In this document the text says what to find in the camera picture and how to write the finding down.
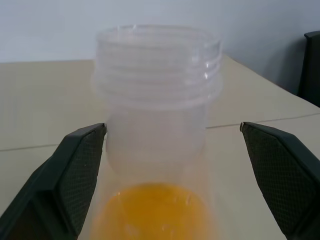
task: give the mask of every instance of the juice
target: juice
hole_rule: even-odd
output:
[[[95,219],[91,240],[208,240],[210,216],[193,192],[145,183],[116,193]]]

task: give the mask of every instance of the beige table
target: beige table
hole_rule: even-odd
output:
[[[0,64],[0,214],[64,135],[104,121],[102,104],[87,91],[91,70],[90,61]],[[206,132],[222,236],[285,240],[256,184],[239,124],[263,121],[295,134],[320,158],[320,109],[228,57],[222,75],[225,88]]]

